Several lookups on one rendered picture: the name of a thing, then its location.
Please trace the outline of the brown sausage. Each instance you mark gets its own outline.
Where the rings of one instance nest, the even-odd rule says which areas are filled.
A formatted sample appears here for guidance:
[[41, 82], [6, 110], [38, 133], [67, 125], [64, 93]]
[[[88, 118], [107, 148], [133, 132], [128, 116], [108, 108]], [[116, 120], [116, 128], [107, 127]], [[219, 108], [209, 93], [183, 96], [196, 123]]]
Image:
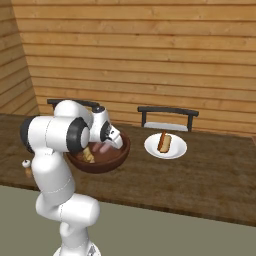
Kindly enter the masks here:
[[160, 140], [159, 140], [159, 143], [158, 143], [158, 147], [157, 147], [157, 150], [160, 151], [162, 146], [163, 146], [163, 143], [164, 143], [164, 139], [165, 139], [165, 135], [166, 135], [166, 131], [163, 131], [161, 133], [161, 136], [160, 136]]

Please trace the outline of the small white and brown shaker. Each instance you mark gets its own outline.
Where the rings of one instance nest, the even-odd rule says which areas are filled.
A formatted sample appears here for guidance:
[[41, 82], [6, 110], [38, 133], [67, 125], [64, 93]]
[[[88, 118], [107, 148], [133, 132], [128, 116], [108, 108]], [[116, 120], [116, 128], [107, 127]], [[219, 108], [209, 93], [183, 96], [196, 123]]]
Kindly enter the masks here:
[[32, 169], [31, 169], [31, 161], [30, 160], [24, 160], [22, 162], [22, 166], [25, 168], [25, 174], [28, 178], [32, 177]]

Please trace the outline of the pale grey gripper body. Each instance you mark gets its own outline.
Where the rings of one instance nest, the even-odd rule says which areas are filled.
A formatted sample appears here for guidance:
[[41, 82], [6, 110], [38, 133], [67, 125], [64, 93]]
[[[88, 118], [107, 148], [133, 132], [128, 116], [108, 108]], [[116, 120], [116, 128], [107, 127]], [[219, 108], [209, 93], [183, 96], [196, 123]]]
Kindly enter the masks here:
[[120, 149], [123, 146], [123, 140], [120, 131], [114, 126], [111, 127], [108, 135], [108, 141], [110, 145], [116, 149]]

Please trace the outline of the pink sausage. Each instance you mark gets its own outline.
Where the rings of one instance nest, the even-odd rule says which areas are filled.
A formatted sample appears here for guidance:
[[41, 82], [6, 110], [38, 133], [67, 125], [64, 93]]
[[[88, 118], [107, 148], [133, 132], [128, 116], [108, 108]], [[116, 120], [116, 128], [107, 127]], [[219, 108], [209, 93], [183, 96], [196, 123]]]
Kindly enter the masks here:
[[110, 148], [112, 147], [111, 144], [109, 143], [96, 143], [93, 148], [92, 151], [93, 152], [100, 152], [101, 154], [106, 153]]

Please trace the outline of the brown wooden bowl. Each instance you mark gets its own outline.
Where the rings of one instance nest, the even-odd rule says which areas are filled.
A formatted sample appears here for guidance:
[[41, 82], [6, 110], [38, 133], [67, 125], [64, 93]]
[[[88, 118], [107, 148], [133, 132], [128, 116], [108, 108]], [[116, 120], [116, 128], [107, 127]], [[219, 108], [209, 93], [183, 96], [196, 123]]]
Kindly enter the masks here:
[[76, 168], [86, 173], [101, 174], [110, 172], [124, 163], [130, 151], [129, 137], [124, 132], [121, 132], [121, 138], [123, 146], [120, 149], [111, 147], [104, 154], [99, 151], [93, 152], [94, 143], [90, 142], [88, 146], [94, 156], [94, 163], [85, 162], [82, 152], [77, 154], [67, 153], [67, 157]]

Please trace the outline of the white plate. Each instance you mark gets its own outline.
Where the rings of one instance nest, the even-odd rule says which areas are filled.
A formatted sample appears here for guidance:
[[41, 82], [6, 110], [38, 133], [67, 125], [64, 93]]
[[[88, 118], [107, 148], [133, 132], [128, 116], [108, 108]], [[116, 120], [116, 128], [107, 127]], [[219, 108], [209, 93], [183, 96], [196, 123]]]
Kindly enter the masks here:
[[166, 153], [160, 153], [157, 148], [161, 134], [156, 133], [149, 136], [144, 142], [145, 150], [152, 156], [160, 159], [176, 159], [183, 156], [187, 151], [186, 142], [177, 135], [169, 134], [171, 143], [169, 150]]

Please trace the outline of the tan bun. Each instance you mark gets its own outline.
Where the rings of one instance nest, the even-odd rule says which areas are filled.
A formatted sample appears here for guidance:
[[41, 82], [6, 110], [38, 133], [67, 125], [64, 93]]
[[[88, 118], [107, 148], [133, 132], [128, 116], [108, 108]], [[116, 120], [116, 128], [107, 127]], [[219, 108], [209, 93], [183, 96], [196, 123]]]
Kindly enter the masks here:
[[87, 163], [94, 163], [95, 159], [94, 156], [92, 155], [90, 149], [88, 147], [86, 147], [83, 150], [83, 160]]
[[160, 153], [167, 153], [169, 151], [169, 148], [171, 145], [171, 140], [172, 140], [172, 138], [170, 135], [165, 135], [163, 146], [162, 146], [161, 150], [159, 151]]

